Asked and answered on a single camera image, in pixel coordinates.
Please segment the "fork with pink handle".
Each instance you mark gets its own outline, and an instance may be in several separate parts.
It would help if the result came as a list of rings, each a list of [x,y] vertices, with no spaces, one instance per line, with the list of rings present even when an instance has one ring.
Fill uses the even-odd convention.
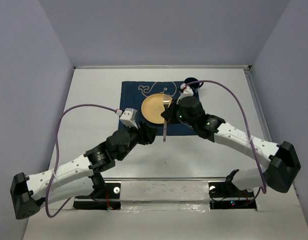
[[[163,99],[164,110],[167,110],[169,108],[170,102],[171,102],[171,97],[165,94]],[[166,142],[166,137],[167,137],[167,120],[164,121],[164,126],[163,126],[163,142]]]

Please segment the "yellow plate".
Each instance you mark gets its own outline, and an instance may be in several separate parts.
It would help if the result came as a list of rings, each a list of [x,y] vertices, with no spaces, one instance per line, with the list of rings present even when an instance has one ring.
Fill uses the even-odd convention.
[[[163,93],[156,93],[148,96],[141,104],[142,116],[152,124],[164,124],[161,114],[165,111],[164,101],[167,100],[167,107],[172,102],[172,97]]]

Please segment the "dark blue cup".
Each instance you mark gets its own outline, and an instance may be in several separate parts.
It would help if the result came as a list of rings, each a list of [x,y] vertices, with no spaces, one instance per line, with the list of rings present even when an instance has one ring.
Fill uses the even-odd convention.
[[[193,92],[196,94],[198,90],[204,85],[204,82],[200,82],[198,79],[194,77],[188,77],[184,80],[184,83],[189,86]]]

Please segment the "dark blue cloth placemat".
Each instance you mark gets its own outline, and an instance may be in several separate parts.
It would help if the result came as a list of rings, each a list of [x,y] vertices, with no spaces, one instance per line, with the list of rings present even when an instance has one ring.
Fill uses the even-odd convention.
[[[151,123],[141,113],[141,105],[146,97],[153,94],[167,94],[173,99],[180,96],[180,86],[183,81],[123,81],[121,87],[120,109],[136,109],[137,122],[146,122],[151,128],[157,129],[157,136],[163,136],[163,123]],[[183,124],[168,124],[167,136],[195,136],[193,129]]]

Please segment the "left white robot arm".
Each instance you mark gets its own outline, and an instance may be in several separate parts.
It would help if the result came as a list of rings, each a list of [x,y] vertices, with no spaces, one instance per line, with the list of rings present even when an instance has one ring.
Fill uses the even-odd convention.
[[[76,196],[100,197],[106,190],[101,173],[123,160],[137,144],[152,144],[156,134],[156,128],[140,122],[138,127],[115,131],[66,164],[42,173],[16,174],[10,189],[16,219],[29,218],[48,204]]]

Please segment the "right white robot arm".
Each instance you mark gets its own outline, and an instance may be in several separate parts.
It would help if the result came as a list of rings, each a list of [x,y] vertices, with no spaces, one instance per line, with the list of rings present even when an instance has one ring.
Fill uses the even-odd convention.
[[[161,116],[170,124],[188,126],[202,139],[229,147],[255,160],[256,168],[235,169],[226,177],[224,190],[229,196],[257,187],[286,193],[301,168],[291,143],[269,142],[241,131],[224,119],[205,113],[201,102],[193,96],[172,101]]]

